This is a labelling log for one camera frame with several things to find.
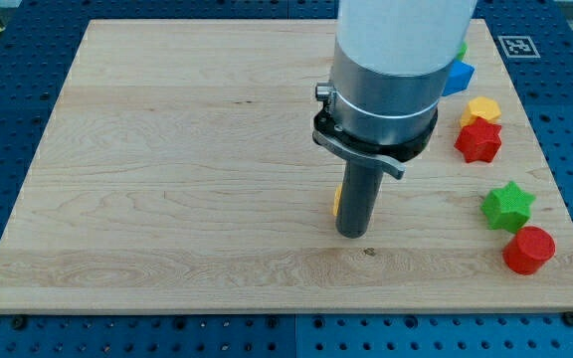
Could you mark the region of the black clamp with silver lever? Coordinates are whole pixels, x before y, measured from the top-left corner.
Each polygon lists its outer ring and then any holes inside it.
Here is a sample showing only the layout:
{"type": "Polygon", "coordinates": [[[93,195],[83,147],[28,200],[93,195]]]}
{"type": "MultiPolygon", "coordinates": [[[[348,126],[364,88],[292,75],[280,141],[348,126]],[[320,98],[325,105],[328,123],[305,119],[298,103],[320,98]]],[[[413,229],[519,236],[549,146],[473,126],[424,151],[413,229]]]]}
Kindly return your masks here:
{"type": "Polygon", "coordinates": [[[322,107],[313,119],[312,139],[345,161],[346,180],[379,180],[383,174],[401,179],[405,163],[427,147],[438,120],[434,102],[389,116],[350,103],[330,82],[318,83],[314,93],[322,107]]]}

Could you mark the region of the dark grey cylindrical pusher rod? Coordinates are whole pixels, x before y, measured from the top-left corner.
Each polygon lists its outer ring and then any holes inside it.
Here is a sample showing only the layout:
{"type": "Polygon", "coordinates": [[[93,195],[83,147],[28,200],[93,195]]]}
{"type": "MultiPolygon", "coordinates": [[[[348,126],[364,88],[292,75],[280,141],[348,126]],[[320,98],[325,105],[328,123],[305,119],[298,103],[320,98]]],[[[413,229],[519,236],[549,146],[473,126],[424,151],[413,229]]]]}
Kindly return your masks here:
{"type": "Polygon", "coordinates": [[[356,239],[367,232],[382,176],[379,168],[354,161],[346,163],[335,219],[335,227],[342,236],[356,239]]]}

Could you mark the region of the green block behind arm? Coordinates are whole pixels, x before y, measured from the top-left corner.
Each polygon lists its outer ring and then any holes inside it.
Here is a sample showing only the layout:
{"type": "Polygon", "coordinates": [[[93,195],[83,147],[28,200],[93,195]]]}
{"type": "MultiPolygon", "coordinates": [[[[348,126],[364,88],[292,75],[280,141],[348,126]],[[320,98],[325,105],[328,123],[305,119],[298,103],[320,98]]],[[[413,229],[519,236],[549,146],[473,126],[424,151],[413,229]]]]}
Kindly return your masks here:
{"type": "Polygon", "coordinates": [[[457,52],[456,55],[456,60],[462,62],[465,58],[465,55],[467,53],[468,50],[468,45],[466,42],[462,42],[462,44],[460,45],[460,48],[457,52]]]}

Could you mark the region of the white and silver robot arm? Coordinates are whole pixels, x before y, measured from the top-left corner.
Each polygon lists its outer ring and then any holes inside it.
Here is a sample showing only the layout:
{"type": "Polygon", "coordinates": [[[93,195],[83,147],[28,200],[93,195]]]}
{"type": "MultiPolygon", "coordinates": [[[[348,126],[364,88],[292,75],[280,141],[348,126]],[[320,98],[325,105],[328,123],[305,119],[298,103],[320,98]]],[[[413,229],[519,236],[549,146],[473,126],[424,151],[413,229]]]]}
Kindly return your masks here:
{"type": "Polygon", "coordinates": [[[477,0],[343,0],[313,141],[345,162],[335,219],[347,238],[369,226],[382,177],[403,177],[430,141],[438,104],[477,0]]]}

